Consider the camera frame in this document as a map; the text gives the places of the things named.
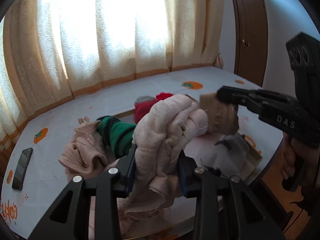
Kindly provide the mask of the person's right hand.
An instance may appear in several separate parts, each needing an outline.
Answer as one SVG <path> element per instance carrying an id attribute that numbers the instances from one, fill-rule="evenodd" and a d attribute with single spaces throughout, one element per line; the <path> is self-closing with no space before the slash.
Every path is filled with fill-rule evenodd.
<path id="1" fill-rule="evenodd" d="M 301 187 L 319 187 L 319 148 L 304 145 L 283 133 L 281 142 L 281 175 Z"/>

